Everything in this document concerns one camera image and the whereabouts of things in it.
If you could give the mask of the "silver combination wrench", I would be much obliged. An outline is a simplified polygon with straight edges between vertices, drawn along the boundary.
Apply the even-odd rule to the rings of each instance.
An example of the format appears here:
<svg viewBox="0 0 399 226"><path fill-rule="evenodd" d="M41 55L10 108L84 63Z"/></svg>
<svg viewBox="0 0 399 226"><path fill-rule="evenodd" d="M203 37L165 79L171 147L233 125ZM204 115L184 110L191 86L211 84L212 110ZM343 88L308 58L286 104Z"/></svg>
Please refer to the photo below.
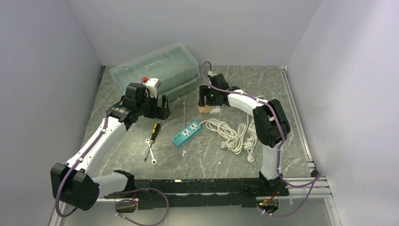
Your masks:
<svg viewBox="0 0 399 226"><path fill-rule="evenodd" d="M150 139L146 139L145 141L146 141L146 143L148 145L148 152L147 152L147 155L146 155L144 161L147 161L147 159L148 159L148 157L150 155L151 159L152 159L152 161L151 161L152 165L156 165L157 164L157 160L155 159L153 151L152 151L152 141Z"/></svg>

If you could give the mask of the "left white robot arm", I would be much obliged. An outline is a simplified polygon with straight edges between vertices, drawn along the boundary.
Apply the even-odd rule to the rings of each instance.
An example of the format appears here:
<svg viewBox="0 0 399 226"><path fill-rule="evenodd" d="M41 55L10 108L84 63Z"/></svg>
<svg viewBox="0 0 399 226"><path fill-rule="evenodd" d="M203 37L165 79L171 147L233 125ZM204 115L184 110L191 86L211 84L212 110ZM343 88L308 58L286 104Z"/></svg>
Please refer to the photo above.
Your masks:
<svg viewBox="0 0 399 226"><path fill-rule="evenodd" d="M120 101L105 110L100 126L86 144L66 163L52 167L51 185L59 216L67 216L61 213L60 202L88 210L100 197L135 190L134 175L123 170L96 178L92 175L111 146L139 117L165 120L170 116L166 95L162 95L162 105L158 105L159 86L160 81L155 78L128 84Z"/></svg>

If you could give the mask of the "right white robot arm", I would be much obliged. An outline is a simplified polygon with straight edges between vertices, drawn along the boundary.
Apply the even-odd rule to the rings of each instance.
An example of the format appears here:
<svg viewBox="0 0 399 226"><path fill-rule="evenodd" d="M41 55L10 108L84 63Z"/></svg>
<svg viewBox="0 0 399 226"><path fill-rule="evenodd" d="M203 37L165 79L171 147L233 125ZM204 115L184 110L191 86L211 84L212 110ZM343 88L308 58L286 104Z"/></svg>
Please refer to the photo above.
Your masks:
<svg viewBox="0 0 399 226"><path fill-rule="evenodd" d="M263 145L261 174L267 180L279 176L280 154L278 150L291 131L281 103L276 100L256 98L236 86L230 87L224 75L208 72L206 85L199 88L198 106L230 106L253 117L257 139Z"/></svg>

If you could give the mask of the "clear plastic storage box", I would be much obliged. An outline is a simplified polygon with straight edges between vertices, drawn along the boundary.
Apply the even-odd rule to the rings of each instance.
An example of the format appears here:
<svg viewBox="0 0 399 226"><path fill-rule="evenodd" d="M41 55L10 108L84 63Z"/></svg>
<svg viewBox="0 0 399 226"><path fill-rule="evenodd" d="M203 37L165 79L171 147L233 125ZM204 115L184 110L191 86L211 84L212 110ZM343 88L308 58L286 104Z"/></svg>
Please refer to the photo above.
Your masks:
<svg viewBox="0 0 399 226"><path fill-rule="evenodd" d="M122 96L127 85L142 77L160 81L157 94L174 100L199 87L199 64L191 52L176 43L122 63L110 69L116 90Z"/></svg>

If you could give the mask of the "teal power strip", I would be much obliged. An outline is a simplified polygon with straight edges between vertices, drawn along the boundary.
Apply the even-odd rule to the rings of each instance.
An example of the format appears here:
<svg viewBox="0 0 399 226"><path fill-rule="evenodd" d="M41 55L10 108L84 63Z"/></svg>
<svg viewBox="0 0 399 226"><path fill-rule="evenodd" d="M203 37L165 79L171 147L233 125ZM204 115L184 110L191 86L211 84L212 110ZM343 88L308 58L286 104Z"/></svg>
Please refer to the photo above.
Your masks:
<svg viewBox="0 0 399 226"><path fill-rule="evenodd" d="M172 137L172 143L175 146L180 147L184 143L186 143L191 137L200 132L200 130L201 125L197 121L194 121L190 125L185 127L182 131L177 133L174 137Z"/></svg>

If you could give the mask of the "yellow black screwdriver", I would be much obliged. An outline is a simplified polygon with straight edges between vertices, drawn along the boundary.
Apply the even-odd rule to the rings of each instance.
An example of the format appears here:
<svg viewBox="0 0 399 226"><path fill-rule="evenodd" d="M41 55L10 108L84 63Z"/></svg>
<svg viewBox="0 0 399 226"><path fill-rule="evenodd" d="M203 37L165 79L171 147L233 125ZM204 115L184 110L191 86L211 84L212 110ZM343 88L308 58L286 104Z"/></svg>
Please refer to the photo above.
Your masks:
<svg viewBox="0 0 399 226"><path fill-rule="evenodd" d="M152 141L152 144L155 142L155 140L158 136L159 130L160 130L160 124L155 123L154 127L152 129L151 137L149 138Z"/></svg>

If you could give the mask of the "aluminium frame rail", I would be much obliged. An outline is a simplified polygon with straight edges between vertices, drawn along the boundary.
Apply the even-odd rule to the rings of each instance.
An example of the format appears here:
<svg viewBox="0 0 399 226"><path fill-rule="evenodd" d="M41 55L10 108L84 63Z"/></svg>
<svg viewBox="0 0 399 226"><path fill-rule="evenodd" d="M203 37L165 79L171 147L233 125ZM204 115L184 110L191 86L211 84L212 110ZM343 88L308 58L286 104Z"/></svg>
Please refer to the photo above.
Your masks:
<svg viewBox="0 0 399 226"><path fill-rule="evenodd" d="M209 72L200 87L199 106L227 105L254 119L255 136L263 146L263 164L256 178L222 179L135 179L123 170L92 177L112 144L124 135L140 117L165 120L170 116L168 98L158 103L160 81L143 77L130 83L120 101L105 110L102 123L89 141L66 163L56 163L51 171L52 194L56 203L74 210L89 210L101 197L129 202L140 210L165 207L240 205L257 207L263 214L277 216L277 197L287 197L289 189L311 192L321 186L323 175L314 170L304 184L291 183L280 172L281 151L291 131L281 103L254 97L238 87L230 87L224 76Z"/></svg>

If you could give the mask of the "white power strip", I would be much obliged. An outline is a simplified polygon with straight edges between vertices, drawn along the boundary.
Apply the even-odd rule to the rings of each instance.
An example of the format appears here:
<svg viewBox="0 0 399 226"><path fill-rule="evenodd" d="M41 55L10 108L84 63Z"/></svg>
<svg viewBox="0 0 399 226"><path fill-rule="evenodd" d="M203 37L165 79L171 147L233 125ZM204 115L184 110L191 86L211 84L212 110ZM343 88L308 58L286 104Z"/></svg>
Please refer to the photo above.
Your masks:
<svg viewBox="0 0 399 226"><path fill-rule="evenodd" d="M249 124L249 126L248 126L248 130L249 130L250 132L255 132L255 123L254 123L253 120L250 122L250 124Z"/></svg>

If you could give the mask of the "white plug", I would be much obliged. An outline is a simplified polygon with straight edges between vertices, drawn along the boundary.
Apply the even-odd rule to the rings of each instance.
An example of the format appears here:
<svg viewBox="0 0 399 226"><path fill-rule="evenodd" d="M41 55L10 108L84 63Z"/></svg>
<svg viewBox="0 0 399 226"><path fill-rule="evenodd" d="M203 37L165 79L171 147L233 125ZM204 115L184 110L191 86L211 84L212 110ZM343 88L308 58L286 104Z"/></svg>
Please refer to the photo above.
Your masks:
<svg viewBox="0 0 399 226"><path fill-rule="evenodd" d="M220 106L211 106L209 113L219 113L221 111Z"/></svg>

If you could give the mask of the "beige cube plug adapter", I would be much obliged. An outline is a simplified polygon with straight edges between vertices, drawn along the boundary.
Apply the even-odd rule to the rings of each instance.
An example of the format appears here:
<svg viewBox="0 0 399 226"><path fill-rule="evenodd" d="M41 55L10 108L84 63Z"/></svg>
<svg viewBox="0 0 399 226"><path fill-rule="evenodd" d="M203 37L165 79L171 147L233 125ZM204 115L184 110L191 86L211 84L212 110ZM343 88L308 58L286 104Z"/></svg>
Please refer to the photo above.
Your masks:
<svg viewBox="0 0 399 226"><path fill-rule="evenodd" d="M198 111L200 113L210 113L210 111L212 110L212 107L205 105L205 106L198 106Z"/></svg>

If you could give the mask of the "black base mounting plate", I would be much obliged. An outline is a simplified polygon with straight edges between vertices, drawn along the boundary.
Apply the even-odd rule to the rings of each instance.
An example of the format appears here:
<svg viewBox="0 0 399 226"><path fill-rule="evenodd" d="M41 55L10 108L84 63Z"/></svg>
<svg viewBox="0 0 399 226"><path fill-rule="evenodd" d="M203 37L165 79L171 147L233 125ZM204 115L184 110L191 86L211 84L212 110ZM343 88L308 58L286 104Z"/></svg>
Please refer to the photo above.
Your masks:
<svg viewBox="0 0 399 226"><path fill-rule="evenodd" d="M264 197L288 196L285 183L276 178L136 179L107 198L138 199L139 210L165 207L241 206L254 208Z"/></svg>

